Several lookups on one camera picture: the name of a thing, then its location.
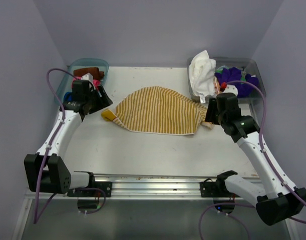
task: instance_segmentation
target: purple cloth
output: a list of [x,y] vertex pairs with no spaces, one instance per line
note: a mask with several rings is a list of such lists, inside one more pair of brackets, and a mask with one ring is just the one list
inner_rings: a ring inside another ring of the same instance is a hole
[[[222,73],[215,73],[215,76],[217,77],[218,83],[221,85],[222,83],[227,83],[231,81],[240,81],[242,78],[242,71],[238,68],[224,68]],[[247,74],[245,76],[245,80],[251,84],[254,84],[255,86],[258,86],[258,78],[253,77],[250,74]],[[238,90],[238,98],[245,98],[247,97],[252,91],[253,88],[248,84],[242,84],[242,83],[233,83],[234,86],[236,86]]]

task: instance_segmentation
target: gray wall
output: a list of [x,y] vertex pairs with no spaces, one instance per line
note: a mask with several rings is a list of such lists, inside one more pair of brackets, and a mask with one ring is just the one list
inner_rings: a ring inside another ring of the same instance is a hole
[[0,240],[11,238],[22,205],[24,158],[46,138],[56,112],[45,82],[51,67],[64,63],[34,3],[0,0]]
[[[75,199],[54,199],[37,225],[32,224],[30,210],[22,240],[200,240],[198,220],[211,204],[212,200],[205,199],[115,199],[85,218],[78,215]],[[232,215],[246,225],[252,240],[289,240],[283,221],[267,226],[255,209],[245,207],[236,207]],[[238,221],[218,214],[214,208],[203,217],[202,234],[206,240],[247,239]]]
[[[267,93],[264,135],[291,179],[306,188],[306,0],[285,0],[253,57]],[[298,216],[306,220],[306,209]],[[298,225],[306,239],[306,225]]]
[[183,67],[212,56],[251,57],[282,0],[34,0],[66,64]]

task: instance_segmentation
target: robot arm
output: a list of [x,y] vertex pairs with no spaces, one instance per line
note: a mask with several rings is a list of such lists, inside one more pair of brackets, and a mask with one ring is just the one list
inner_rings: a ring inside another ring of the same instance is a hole
[[[71,189],[94,187],[95,179],[93,173],[70,172],[63,161],[68,144],[74,132],[84,120],[85,115],[95,113],[112,104],[102,86],[99,86],[99,91],[96,91],[89,79],[84,79],[83,77],[81,80],[73,82],[72,92],[65,96],[63,102],[65,119],[62,118],[63,112],[60,111],[53,130],[42,147],[38,149],[36,154],[28,154],[25,157],[25,171],[28,185],[32,192],[35,192],[37,189],[42,159],[46,149],[49,147],[46,164],[42,172],[40,192],[65,194]],[[62,126],[55,135],[51,146],[49,146],[50,139],[61,122]]]
[[265,152],[279,175],[283,176],[284,182],[279,181],[260,148],[257,123],[251,116],[241,115],[234,94],[221,93],[216,99],[210,99],[205,120],[221,125],[225,133],[232,137],[251,161],[264,186],[258,187],[238,176],[236,172],[229,171],[217,176],[216,187],[219,191],[237,194],[250,202],[267,225],[273,225],[301,211],[303,204],[284,187],[284,184],[293,189],[304,201],[306,189],[296,187],[266,146]]

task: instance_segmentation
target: lavender wall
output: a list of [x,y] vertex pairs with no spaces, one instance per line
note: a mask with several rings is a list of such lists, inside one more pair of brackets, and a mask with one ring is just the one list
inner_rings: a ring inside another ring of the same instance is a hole
[[45,82],[51,67],[64,62],[34,3],[0,0],[0,240],[11,238],[22,206],[25,155],[41,145],[56,112]]
[[66,64],[184,67],[212,56],[251,57],[282,0],[34,0]]
[[[306,188],[306,0],[285,0],[253,57],[264,81],[264,135],[285,172]],[[306,209],[298,216],[306,220]],[[306,225],[298,225],[306,239]]]

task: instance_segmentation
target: cable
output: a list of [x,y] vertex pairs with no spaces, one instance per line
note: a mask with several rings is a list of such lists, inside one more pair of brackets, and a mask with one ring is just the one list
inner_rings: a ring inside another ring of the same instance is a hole
[[234,193],[229,197],[228,201],[231,201],[232,198],[233,198],[233,201],[235,201],[235,194]]
[[294,220],[294,221],[299,222],[299,223],[302,223],[302,224],[306,224],[306,221],[305,221],[305,220],[293,218],[292,216],[291,216],[289,219]]
[[[265,156],[265,158],[266,158],[267,163],[268,163],[269,166],[272,168],[273,172],[275,173],[275,175],[277,176],[277,178],[280,180],[280,182],[286,187],[286,189],[287,189],[290,193],[293,194],[294,197],[296,197],[297,200],[299,200],[299,201],[306,207],[306,202],[305,202],[302,198],[300,198],[299,195],[297,195],[297,194],[294,192],[294,190],[291,189],[291,187],[290,187],[289,185],[284,184],[284,179],[283,179],[283,177],[278,173],[278,171],[277,171],[276,168],[274,167],[272,161],[270,160],[268,154],[264,151],[265,147],[264,147],[264,144],[263,144],[263,129],[264,129],[264,123],[265,123],[265,119],[266,119],[266,99],[265,99],[263,93],[261,92],[261,90],[260,90],[257,86],[255,86],[255,85],[253,85],[253,84],[251,84],[251,83],[249,83],[249,82],[247,82],[247,81],[245,82],[245,81],[236,80],[236,81],[230,81],[229,83],[230,83],[230,84],[232,84],[232,83],[233,83],[233,84],[234,84],[234,83],[248,84],[248,85],[252,86],[256,91],[258,91],[258,93],[259,93],[260,96],[262,97],[262,100],[263,100],[263,117],[262,117],[262,122],[261,122],[260,129],[259,129],[259,135],[258,135],[259,145],[260,145],[260,147],[261,147],[261,149],[262,149],[262,151],[263,151],[263,154],[264,154],[264,156]],[[298,222],[301,222],[301,223],[306,224],[306,221],[304,221],[304,220],[299,220],[299,219],[296,219],[296,218],[292,218],[292,219],[295,220],[295,221],[298,221]]]
[[85,187],[85,188],[77,188],[76,190],[77,191],[98,191],[98,192],[100,192],[104,196],[104,201],[103,201],[102,205],[100,205],[100,207],[97,207],[97,209],[94,210],[94,211],[84,211],[83,212],[84,214],[88,215],[88,214],[97,213],[100,209],[103,208],[103,206],[104,206],[104,204],[106,202],[106,194],[105,194],[105,192],[103,190],[101,190],[99,188],[95,188],[95,187],[94,188],[93,187],[90,187],[90,188],[87,188],[87,187]]
[[[201,238],[201,240],[204,240],[204,238],[203,238],[203,234],[202,234],[202,227],[201,227],[201,225],[202,225],[202,219],[203,219],[203,216],[205,215],[205,213],[208,211],[208,210],[210,210],[211,208],[213,208],[213,207],[216,207],[216,206],[222,206],[222,205],[235,205],[235,206],[240,206],[240,207],[246,207],[246,208],[254,208],[252,205],[246,205],[246,204],[239,204],[239,203],[229,203],[229,202],[223,202],[223,203],[217,203],[217,204],[213,204],[213,205],[211,205],[211,206],[208,206],[203,212],[202,212],[202,214],[201,214],[201,216],[199,217],[199,220],[198,220],[198,232],[199,232],[199,236],[200,236],[200,238]],[[240,224],[242,224],[242,226],[245,228],[245,230],[246,230],[246,232],[247,232],[247,238],[250,240],[251,238],[250,238],[250,233],[249,233],[249,230],[247,229],[247,227],[246,227],[246,225],[241,221],[241,220],[239,220],[237,217],[235,217],[235,216],[232,216],[232,215],[229,215],[229,214],[226,214],[226,213],[224,213],[224,212],[221,212],[220,211],[220,213],[222,213],[222,214],[225,214],[226,216],[228,216],[228,217],[230,217],[230,218],[232,218],[232,219],[234,219],[234,220],[236,220],[236,221],[238,221]]]
[[46,163],[46,159],[47,159],[47,156],[48,156],[48,152],[50,150],[50,147],[54,141],[54,138],[55,136],[57,135],[57,133],[59,132],[59,129],[62,127],[63,125],[63,122],[64,122],[64,119],[65,119],[65,109],[64,109],[64,106],[63,106],[63,103],[62,101],[59,99],[59,97],[57,96],[55,90],[53,89],[50,81],[49,81],[49,74],[52,72],[52,71],[61,71],[61,72],[64,72],[70,76],[72,76],[73,78],[77,79],[74,75],[72,75],[70,72],[68,71],[65,71],[63,69],[60,69],[60,68],[52,68],[52,69],[49,69],[47,74],[46,74],[46,81],[47,81],[47,85],[49,87],[49,89],[52,91],[53,95],[55,96],[55,98],[57,99],[57,101],[59,102],[59,105],[60,105],[60,108],[62,110],[62,121],[59,123],[58,127],[55,129],[53,135],[51,136],[49,142],[48,142],[48,146],[46,147],[46,151],[45,151],[45,154],[44,154],[44,157],[43,157],[43,160],[42,160],[42,164],[41,164],[41,167],[39,169],[39,173],[38,173],[38,178],[37,178],[37,184],[36,184],[36,194],[35,194],[35,208],[34,208],[34,224],[36,224],[40,218],[40,216],[42,215],[42,213],[44,212],[45,208],[47,207],[47,205],[50,203],[50,201],[52,200],[52,198],[56,195],[56,194],[53,194],[48,200],[47,202],[45,203],[41,213],[38,215],[38,203],[39,203],[39,193],[40,193],[40,188],[41,188],[41,181],[42,181],[42,174],[43,174],[43,169],[44,169],[44,166],[45,166],[45,163]]

